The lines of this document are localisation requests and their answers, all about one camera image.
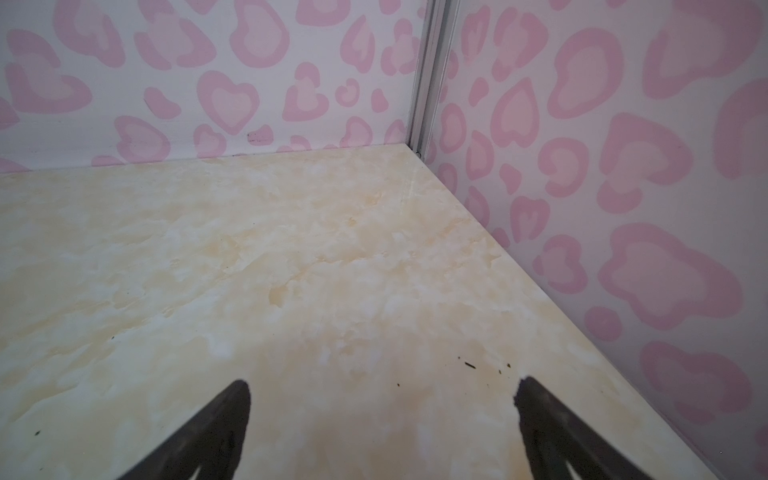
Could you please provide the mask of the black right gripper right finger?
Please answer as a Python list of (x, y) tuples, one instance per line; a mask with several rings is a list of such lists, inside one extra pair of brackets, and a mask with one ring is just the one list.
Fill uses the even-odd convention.
[(535, 480), (650, 479), (535, 378), (520, 381), (514, 404)]

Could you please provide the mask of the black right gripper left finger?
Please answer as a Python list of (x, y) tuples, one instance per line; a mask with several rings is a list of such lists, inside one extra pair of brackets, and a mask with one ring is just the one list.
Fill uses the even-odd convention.
[(232, 382), (121, 478), (232, 479), (240, 463), (250, 408), (248, 384)]

